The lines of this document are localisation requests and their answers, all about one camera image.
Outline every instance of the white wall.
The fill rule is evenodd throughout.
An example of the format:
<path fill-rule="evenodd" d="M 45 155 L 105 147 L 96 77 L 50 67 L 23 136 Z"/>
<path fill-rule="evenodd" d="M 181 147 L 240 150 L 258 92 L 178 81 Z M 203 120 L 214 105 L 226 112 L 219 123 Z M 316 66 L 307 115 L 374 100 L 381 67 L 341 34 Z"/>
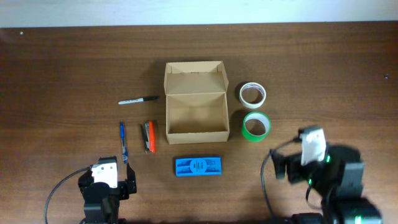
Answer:
<path fill-rule="evenodd" d="M 398 20 L 398 0 L 0 0 L 0 27 Z"/>

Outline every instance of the blue pen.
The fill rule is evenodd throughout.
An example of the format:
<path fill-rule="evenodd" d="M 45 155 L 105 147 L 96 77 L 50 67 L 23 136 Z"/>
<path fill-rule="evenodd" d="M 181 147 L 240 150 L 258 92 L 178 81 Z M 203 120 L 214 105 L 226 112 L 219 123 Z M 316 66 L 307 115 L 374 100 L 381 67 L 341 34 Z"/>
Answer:
<path fill-rule="evenodd" d="M 123 121 L 120 121 L 120 138 L 122 139 L 122 155 L 123 162 L 126 164 L 129 159 L 129 153 L 127 152 L 126 139 L 124 138 L 124 125 Z"/>

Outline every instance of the pen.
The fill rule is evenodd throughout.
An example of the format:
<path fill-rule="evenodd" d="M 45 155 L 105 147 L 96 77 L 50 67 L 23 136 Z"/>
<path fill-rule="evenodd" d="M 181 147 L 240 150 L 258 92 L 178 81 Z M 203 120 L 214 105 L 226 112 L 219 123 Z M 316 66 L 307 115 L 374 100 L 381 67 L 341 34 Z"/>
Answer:
<path fill-rule="evenodd" d="M 144 102 L 144 101 L 149 101 L 149 100 L 156 100 L 158 98 L 159 98 L 159 96 L 145 96 L 145 97 L 132 99 L 132 100 L 122 100 L 122 101 L 119 101 L 118 104 L 125 105 L 125 104 L 129 104 L 129 103 L 139 103 L 139 102 Z"/>
<path fill-rule="evenodd" d="M 123 162 L 126 164 L 127 160 L 129 159 L 127 147 L 126 147 L 126 139 L 124 138 L 124 125 L 123 121 L 120 121 L 120 138 L 122 139 L 122 155 L 123 155 Z"/>

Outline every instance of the green light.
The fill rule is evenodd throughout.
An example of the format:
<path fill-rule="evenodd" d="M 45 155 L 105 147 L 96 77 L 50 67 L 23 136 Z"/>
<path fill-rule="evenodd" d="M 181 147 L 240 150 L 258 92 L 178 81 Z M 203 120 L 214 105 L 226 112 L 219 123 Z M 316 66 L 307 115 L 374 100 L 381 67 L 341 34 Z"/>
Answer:
<path fill-rule="evenodd" d="M 360 215 L 355 216 L 355 224 L 361 224 L 362 223 L 362 217 Z"/>

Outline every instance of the table surface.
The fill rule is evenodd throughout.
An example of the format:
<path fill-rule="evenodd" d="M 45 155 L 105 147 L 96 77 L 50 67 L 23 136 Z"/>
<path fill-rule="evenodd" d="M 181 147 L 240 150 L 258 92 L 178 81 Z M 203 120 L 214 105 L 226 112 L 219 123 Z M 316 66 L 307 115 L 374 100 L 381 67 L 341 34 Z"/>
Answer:
<path fill-rule="evenodd" d="M 398 23 L 0 29 L 0 222 L 43 223 L 44 204 L 62 178 L 100 157 L 121 161 L 119 121 L 126 124 L 138 193 L 122 201 L 130 221 L 184 222 L 269 218 L 260 166 L 270 148 L 300 127 L 319 124 L 331 143 L 357 147 L 365 161 L 364 195 L 393 223 L 398 213 Z M 165 136 L 166 62 L 223 60 L 229 79 L 228 142 L 170 145 Z M 247 142 L 248 113 L 237 86 L 267 91 L 258 110 L 272 121 L 262 142 Z M 146 95 L 160 99 L 119 106 Z M 157 153 L 145 154 L 139 124 L 156 120 Z M 290 146 L 284 153 L 298 152 Z M 223 175 L 177 178 L 174 157 L 219 155 Z M 49 223 L 78 223 L 84 200 L 65 182 Z M 277 214 L 310 212 L 306 183 L 266 185 Z M 317 194 L 310 196 L 319 203 Z"/>

